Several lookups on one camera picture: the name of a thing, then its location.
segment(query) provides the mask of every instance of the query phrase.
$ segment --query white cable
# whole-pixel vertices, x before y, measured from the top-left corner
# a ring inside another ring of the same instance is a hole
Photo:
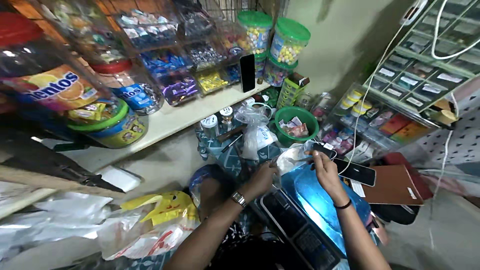
[[[456,99],[455,99],[455,96],[453,95],[453,93],[451,93],[451,95],[452,95],[453,105],[455,107],[455,116],[458,119],[458,103],[456,102]],[[442,161],[442,170],[440,172],[440,177],[438,177],[438,181],[437,181],[437,185],[435,187],[435,191],[433,192],[432,204],[430,204],[430,223],[433,221],[433,203],[435,202],[435,199],[437,198],[437,193],[438,193],[438,190],[440,189],[440,183],[442,182],[442,178],[443,178],[444,173],[445,173],[445,164],[446,164],[447,157],[448,157],[448,144],[450,143],[450,138],[452,137],[452,134],[453,134],[453,130],[449,131],[447,140],[445,141],[445,154],[444,154],[444,160]],[[430,224],[430,227],[428,228],[428,230],[429,230],[429,234],[430,234],[430,247],[432,248],[432,250],[434,250],[435,249],[435,244],[433,243],[433,234],[432,234],[432,225],[431,224]]]
[[[477,45],[480,42],[480,39],[478,39],[477,41],[472,43],[470,46],[468,46],[465,49],[463,49],[459,52],[456,52],[452,55],[447,55],[447,56],[436,56],[435,55],[435,46],[437,44],[437,39],[438,39],[438,27],[440,26],[440,18],[442,17],[442,12],[444,11],[444,7],[445,7],[445,4],[447,4],[447,1],[448,0],[444,0],[444,2],[442,3],[442,6],[440,7],[440,9],[438,11],[437,21],[435,23],[435,31],[434,31],[434,34],[433,34],[433,43],[432,43],[432,53],[431,53],[431,55],[432,55],[433,58],[438,59],[438,60],[450,59],[452,57],[460,55],[460,54],[468,51],[469,49],[473,48],[475,45]]]
[[[420,1],[417,1],[417,4],[415,5],[415,7],[412,9],[412,10],[416,10],[416,8],[420,5]],[[387,54],[388,52],[388,49],[390,48],[390,46],[392,45],[393,41],[395,40],[395,38],[398,36],[398,34],[400,33],[400,31],[402,30],[403,26],[405,25],[405,23],[407,22],[407,20],[405,20],[402,25],[400,26],[400,28],[398,29],[398,31],[395,33],[395,35],[393,36],[392,40],[390,41],[390,43],[388,43],[387,47],[385,48],[385,51],[382,55],[382,57],[380,58],[380,61],[378,61],[378,65],[377,67],[375,68],[375,70],[373,71],[371,77],[370,77],[370,82],[368,83],[368,87],[367,87],[367,91],[365,91],[365,95],[363,96],[363,99],[361,101],[361,105],[360,105],[360,111],[361,109],[363,108],[363,103],[365,102],[365,98],[367,97],[367,94],[368,94],[368,91],[370,90],[370,86],[372,85],[372,80],[373,80],[373,76],[375,75],[375,73],[377,73],[377,70],[378,68],[380,67],[380,65],[383,63],[383,60],[385,58],[385,55]],[[342,174],[344,171],[347,170],[347,168],[350,166],[350,163],[352,162],[352,158],[353,158],[353,153],[355,152],[355,144],[357,142],[357,125],[359,123],[359,118],[360,118],[360,114],[357,116],[357,120],[355,121],[355,128],[353,129],[353,149],[350,151],[350,153],[352,153],[350,155],[350,158],[348,159],[348,164],[346,165],[346,167],[343,169],[343,171],[339,172],[338,174]]]

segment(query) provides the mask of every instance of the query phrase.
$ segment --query white container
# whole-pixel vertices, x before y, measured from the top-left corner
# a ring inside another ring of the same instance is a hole
[[[218,136],[218,120],[216,115],[212,114],[209,117],[200,121],[204,129],[205,136],[213,139]]]

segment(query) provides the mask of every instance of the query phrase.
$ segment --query white shelf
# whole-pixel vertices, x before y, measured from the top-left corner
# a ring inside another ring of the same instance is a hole
[[[241,85],[236,84],[178,107],[172,107],[164,103],[158,112],[145,116],[148,117],[148,132],[131,146],[122,149],[90,147],[85,150],[66,151],[62,154],[85,169],[96,172],[269,86],[264,82],[261,85],[256,85],[254,90],[243,93]]]

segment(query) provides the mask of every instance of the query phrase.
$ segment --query mentos label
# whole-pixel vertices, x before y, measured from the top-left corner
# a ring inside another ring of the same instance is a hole
[[[123,99],[128,106],[134,110],[148,107],[154,103],[154,101],[150,99],[143,88],[138,84],[120,88],[112,88],[112,91],[117,97]]]
[[[68,65],[35,75],[2,78],[1,81],[21,94],[20,102],[31,103],[33,100],[56,111],[73,110],[100,97],[98,91]]]

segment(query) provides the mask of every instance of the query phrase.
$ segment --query smartphone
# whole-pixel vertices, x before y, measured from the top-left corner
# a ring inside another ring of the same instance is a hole
[[[244,93],[255,88],[255,56],[253,54],[240,57],[240,78]]]
[[[337,158],[334,158],[333,162],[335,162],[338,172],[343,171],[348,164],[348,161]],[[377,178],[377,172],[374,169],[353,162],[339,175],[367,186],[375,186],[375,179]]]

